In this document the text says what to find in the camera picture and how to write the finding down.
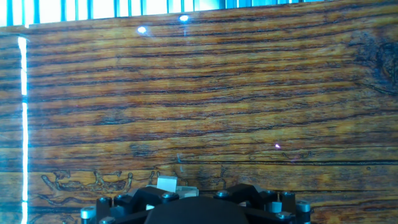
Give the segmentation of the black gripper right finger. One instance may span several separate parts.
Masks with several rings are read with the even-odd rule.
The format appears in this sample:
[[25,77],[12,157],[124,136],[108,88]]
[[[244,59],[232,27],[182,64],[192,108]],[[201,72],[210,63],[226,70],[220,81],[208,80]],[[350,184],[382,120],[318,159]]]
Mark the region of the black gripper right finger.
[[214,199],[231,202],[248,223],[311,224],[311,205],[293,192],[258,189],[238,184],[219,190]]

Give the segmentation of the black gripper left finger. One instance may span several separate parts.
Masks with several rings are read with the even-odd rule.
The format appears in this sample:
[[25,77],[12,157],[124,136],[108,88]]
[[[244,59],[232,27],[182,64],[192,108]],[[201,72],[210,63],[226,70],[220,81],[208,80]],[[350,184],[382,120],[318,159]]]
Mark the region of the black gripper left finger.
[[100,197],[93,206],[80,210],[82,224],[144,223],[147,206],[156,207],[179,199],[179,194],[148,186],[113,198]]

